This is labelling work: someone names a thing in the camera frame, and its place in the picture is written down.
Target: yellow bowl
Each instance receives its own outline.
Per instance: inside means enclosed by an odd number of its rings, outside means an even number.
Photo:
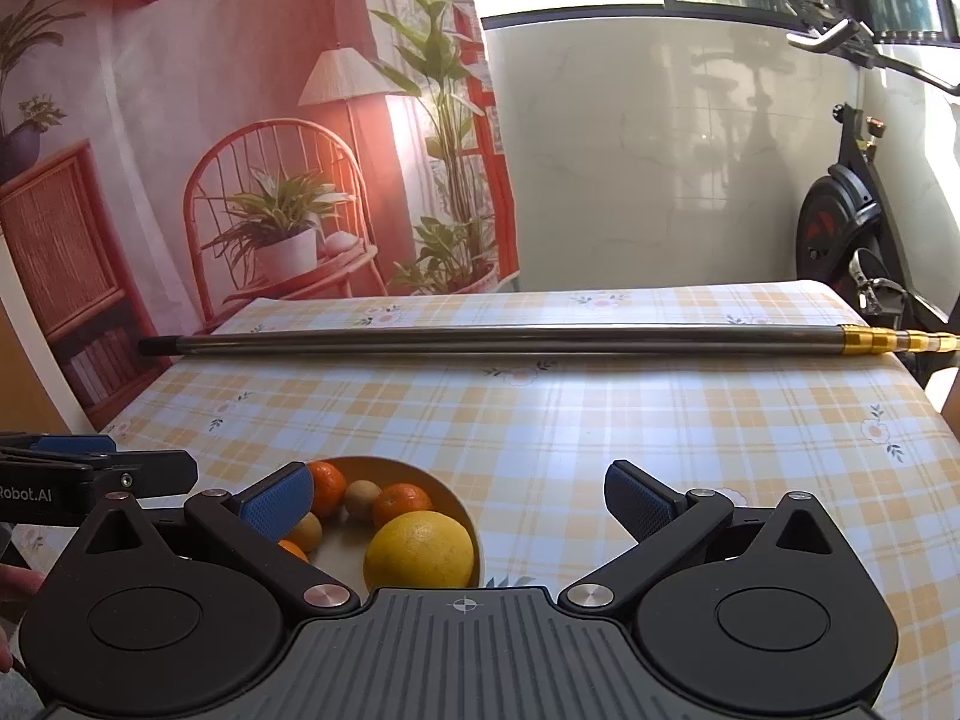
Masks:
[[[457,520],[473,542],[473,573],[470,575],[469,586],[479,587],[483,576],[483,552],[480,548],[480,539],[477,538],[477,529],[470,518],[466,507],[443,482],[426,471],[408,466],[399,460],[388,460],[376,457],[342,457],[323,458],[325,463],[336,466],[347,483],[366,479],[378,485],[379,488],[390,487],[401,482],[416,485],[430,496],[435,512],[446,514]],[[316,567],[347,584],[364,601],[367,600],[367,586],[363,581],[363,558],[367,546],[376,533],[376,528],[370,522],[358,522],[349,517],[341,509],[332,517],[322,520],[323,541],[309,559]]]

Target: blue gripper pad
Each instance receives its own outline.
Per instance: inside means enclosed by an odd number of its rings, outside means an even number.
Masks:
[[[609,511],[637,541],[643,541],[686,511],[686,498],[625,460],[614,461],[603,485]]]
[[[117,451],[117,445],[109,436],[43,436],[31,449],[64,455],[110,454]]]
[[[230,501],[237,517],[261,536],[278,541],[313,503],[313,477],[303,463],[283,466]]]

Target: plaid tablecloth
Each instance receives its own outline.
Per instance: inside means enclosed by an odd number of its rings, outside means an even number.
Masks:
[[[221,332],[520,322],[856,322],[812,282],[627,292],[257,300]],[[741,506],[810,490],[885,595],[899,654],[887,720],[960,715],[960,445],[892,356],[460,360],[185,359],[109,426],[189,450],[200,488],[291,460],[397,458],[472,512],[486,575],[553,593],[632,546],[603,503],[627,458]],[[66,534],[18,529],[50,565]]]

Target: exercise bike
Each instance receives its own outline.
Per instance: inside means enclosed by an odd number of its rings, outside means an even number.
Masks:
[[[960,84],[950,85],[908,62],[882,55],[872,30],[843,11],[807,0],[787,3],[808,29],[808,34],[788,34],[791,46],[837,52],[863,68],[897,71],[960,97]],[[868,324],[954,332],[960,327],[960,300],[945,316],[918,294],[910,277],[904,245],[875,167],[886,124],[846,103],[833,108],[833,118],[843,127],[840,153],[800,207],[797,278],[830,285]],[[935,360],[906,353],[901,360],[921,386],[936,370],[953,365],[952,358],[944,356]]]

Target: floor lamp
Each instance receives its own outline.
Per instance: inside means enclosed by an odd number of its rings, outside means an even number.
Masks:
[[[353,110],[350,101],[354,98],[367,95],[389,95],[400,91],[400,87],[384,79],[380,72],[371,65],[357,49],[336,47],[323,52],[313,66],[309,79],[304,84],[298,105],[317,105],[334,103],[342,100],[347,108],[347,121],[350,127],[350,141],[353,153],[360,164],[360,142],[357,139],[356,124],[353,120]],[[370,242],[376,245],[376,235],[373,234],[373,217],[370,213],[366,197],[363,197],[363,212],[367,218]],[[383,278],[380,264],[373,259],[373,266]]]

